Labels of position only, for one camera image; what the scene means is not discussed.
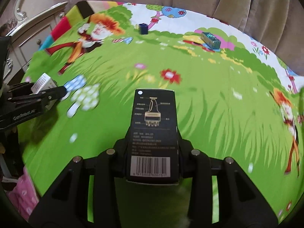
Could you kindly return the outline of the dark blue square holder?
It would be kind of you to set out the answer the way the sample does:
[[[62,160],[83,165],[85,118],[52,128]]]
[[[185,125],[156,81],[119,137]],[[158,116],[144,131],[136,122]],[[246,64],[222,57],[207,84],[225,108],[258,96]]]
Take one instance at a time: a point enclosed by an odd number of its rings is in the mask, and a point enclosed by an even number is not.
[[[141,35],[147,35],[148,34],[148,25],[145,23],[139,24],[139,33]]]

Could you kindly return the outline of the ornate white mirror frame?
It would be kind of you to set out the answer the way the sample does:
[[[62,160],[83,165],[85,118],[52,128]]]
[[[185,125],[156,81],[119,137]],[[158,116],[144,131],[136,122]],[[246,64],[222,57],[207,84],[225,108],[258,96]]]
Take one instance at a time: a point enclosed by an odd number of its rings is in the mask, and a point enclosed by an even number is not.
[[[16,0],[14,4],[13,15],[17,21],[17,25],[23,24],[28,19],[26,12],[21,10],[23,1],[24,0]]]

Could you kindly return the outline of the black printed box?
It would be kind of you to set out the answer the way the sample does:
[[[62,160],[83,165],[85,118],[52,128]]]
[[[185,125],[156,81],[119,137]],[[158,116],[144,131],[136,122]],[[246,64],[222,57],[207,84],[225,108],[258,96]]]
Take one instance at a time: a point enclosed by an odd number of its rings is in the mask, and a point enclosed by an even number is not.
[[[126,180],[146,185],[178,184],[178,151],[174,91],[137,89],[128,132]]]

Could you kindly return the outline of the colourful cartoon bed sheet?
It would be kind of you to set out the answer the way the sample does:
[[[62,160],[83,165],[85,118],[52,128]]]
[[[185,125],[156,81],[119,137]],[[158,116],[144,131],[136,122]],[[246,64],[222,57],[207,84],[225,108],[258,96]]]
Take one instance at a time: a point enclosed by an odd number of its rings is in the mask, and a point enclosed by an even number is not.
[[[73,156],[97,156],[124,137],[139,88],[174,91],[182,137],[211,157],[235,158],[279,221],[303,193],[303,77],[230,25],[168,6],[125,3],[84,17],[74,7],[24,78],[43,73],[70,94],[18,127],[41,195]]]

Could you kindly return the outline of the small white box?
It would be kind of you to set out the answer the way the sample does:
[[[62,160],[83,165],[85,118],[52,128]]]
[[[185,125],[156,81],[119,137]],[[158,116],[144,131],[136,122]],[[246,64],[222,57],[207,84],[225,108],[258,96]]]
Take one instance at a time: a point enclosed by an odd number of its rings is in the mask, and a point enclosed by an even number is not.
[[[56,87],[57,84],[53,81],[53,79],[46,73],[43,73],[31,87],[31,96],[33,98],[37,98],[37,95],[39,93],[41,94],[42,92],[46,91],[47,102],[45,108],[47,110],[50,110],[57,101],[57,99],[55,98],[56,95],[54,94],[54,91],[50,92],[49,90]]]

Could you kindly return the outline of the white ornate dresser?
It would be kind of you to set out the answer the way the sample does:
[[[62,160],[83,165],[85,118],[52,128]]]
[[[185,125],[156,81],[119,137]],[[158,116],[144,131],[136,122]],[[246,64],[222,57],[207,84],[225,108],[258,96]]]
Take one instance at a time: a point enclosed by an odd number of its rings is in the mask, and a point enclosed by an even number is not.
[[[19,81],[29,67],[33,53],[39,50],[64,17],[66,5],[67,2],[57,3],[8,33],[11,45],[4,70],[4,83]]]

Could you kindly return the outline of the pink quilted cloth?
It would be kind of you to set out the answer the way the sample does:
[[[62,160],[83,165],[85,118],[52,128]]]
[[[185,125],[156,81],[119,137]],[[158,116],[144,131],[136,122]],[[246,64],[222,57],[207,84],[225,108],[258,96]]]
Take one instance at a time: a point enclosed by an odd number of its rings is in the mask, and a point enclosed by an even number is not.
[[[28,221],[39,197],[26,167],[23,168],[23,175],[18,178],[16,187],[7,192],[7,197],[18,213]]]

